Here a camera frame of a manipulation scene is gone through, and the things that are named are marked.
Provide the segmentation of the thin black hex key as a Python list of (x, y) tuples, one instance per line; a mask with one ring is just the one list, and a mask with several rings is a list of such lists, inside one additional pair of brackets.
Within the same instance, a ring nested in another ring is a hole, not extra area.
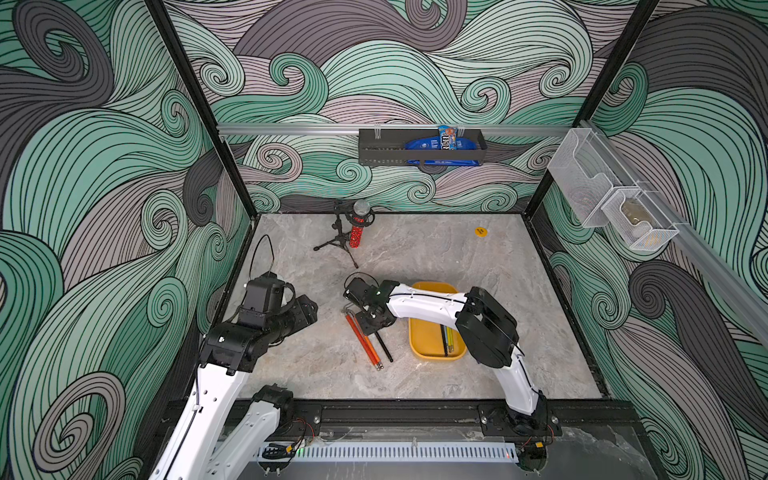
[(377, 342), (379, 343), (381, 349), (383, 350), (384, 355), (387, 358), (387, 360), (390, 363), (393, 363), (394, 362), (393, 356), (392, 356), (389, 348), (387, 347), (385, 341), (383, 340), (381, 334), (379, 332), (374, 332), (374, 335), (375, 335), (375, 338), (376, 338)]

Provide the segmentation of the large black hex key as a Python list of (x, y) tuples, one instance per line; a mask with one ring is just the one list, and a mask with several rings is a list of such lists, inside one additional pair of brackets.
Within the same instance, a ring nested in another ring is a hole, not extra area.
[(446, 334), (446, 327), (444, 325), (440, 326), (440, 332), (441, 332), (441, 342), (442, 342), (442, 349), (443, 349), (443, 356), (448, 357), (449, 353), (449, 345), (447, 342), (447, 334)]

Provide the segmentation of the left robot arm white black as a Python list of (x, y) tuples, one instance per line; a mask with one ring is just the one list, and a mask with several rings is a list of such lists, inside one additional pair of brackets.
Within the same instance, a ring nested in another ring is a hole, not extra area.
[(268, 437), (294, 424), (293, 393), (267, 385), (254, 395), (224, 441), (219, 437), (256, 360), (269, 346), (317, 321), (317, 304), (301, 295), (263, 330), (222, 323), (206, 338), (190, 395), (151, 479), (237, 479)]

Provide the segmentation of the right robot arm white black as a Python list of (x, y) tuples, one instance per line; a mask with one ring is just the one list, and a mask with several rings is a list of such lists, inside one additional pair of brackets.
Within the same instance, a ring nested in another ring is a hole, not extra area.
[(422, 320), (457, 331), (472, 358), (493, 371), (504, 393), (510, 427), (525, 437), (553, 432), (547, 398), (525, 366), (517, 321), (485, 289), (441, 293), (392, 280), (376, 286), (355, 278), (343, 296), (359, 308), (356, 319), (367, 334), (398, 319)]

